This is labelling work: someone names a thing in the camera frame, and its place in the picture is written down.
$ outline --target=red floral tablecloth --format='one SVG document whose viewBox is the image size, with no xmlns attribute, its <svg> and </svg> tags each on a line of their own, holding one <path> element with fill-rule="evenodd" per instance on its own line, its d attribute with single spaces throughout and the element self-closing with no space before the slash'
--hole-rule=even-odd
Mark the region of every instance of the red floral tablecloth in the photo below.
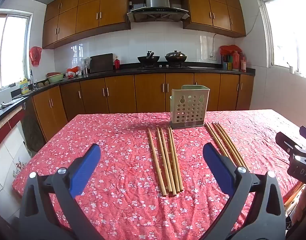
<svg viewBox="0 0 306 240">
<path fill-rule="evenodd" d="M 197 239 L 228 199 L 202 156 L 205 143 L 216 144 L 204 127 L 174 130 L 184 191 L 162 197 L 147 127 L 151 127 L 160 152 L 156 126 L 162 126 L 168 138 L 165 128 L 169 120 L 169 113 L 78 115 L 32 158 L 14 180 L 13 188 L 23 194 L 30 172 L 52 174 L 97 143 L 101 160 L 76 201 L 105 239 Z M 297 182 L 287 174 L 288 155 L 276 145 L 275 135 L 282 131 L 305 148 L 306 140 L 283 116 L 273 110 L 207 112 L 205 121 L 223 125 L 250 171 L 274 171 L 282 195 Z M 51 198 L 60 222 L 68 226 L 55 196 Z M 242 225 L 250 202 L 251 198 L 236 227 Z"/>
</svg>

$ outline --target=window frame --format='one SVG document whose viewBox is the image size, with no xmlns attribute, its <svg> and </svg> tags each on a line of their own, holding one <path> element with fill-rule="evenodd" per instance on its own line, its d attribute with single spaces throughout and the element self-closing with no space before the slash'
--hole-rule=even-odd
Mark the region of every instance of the window frame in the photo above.
<svg viewBox="0 0 306 240">
<path fill-rule="evenodd" d="M 289 71 L 289 67 L 275 65 L 274 64 L 274 47 L 273 47 L 273 37 L 272 37 L 272 29 L 269 19 L 269 14 L 266 9 L 266 2 L 271 2 L 274 0 L 258 0 L 258 4 L 260 6 L 260 12 L 263 20 L 264 33 L 266 37 L 266 52 L 267 52 L 267 67 L 276 67 L 280 69 L 285 69 Z M 297 42 L 297 66 L 294 67 L 295 72 L 299 71 L 299 47 Z"/>
<path fill-rule="evenodd" d="M 31 16 L 27 15 L 27 14 L 21 14 L 21 13 L 0 11 L 0 17 L 5 17 L 3 33 L 2 33 L 2 38 L 1 38 L 1 42 L 0 42 L 0 91 L 8 88 L 9 85 L 10 85 L 9 84 L 7 86 L 2 86 L 2 77 L 1 77 L 1 68 L 2 68 L 2 66 L 1 66 L 1 50 L 2 50 L 2 44 L 3 44 L 5 25 L 6 25 L 6 21 L 7 21 L 8 16 L 26 18 L 26 28 L 25 28 L 25 36 L 24 36 L 24 49 L 23 49 L 23 72 L 24 72 L 24 78 L 28 79 L 28 77 L 29 77 L 28 69 L 27 69 L 27 65 L 28 65 L 27 48 L 28 48 L 28 42 L 29 42 L 28 41 L 28 37 L 29 37 L 28 32 L 29 32 L 29 25 L 30 25 Z"/>
</svg>

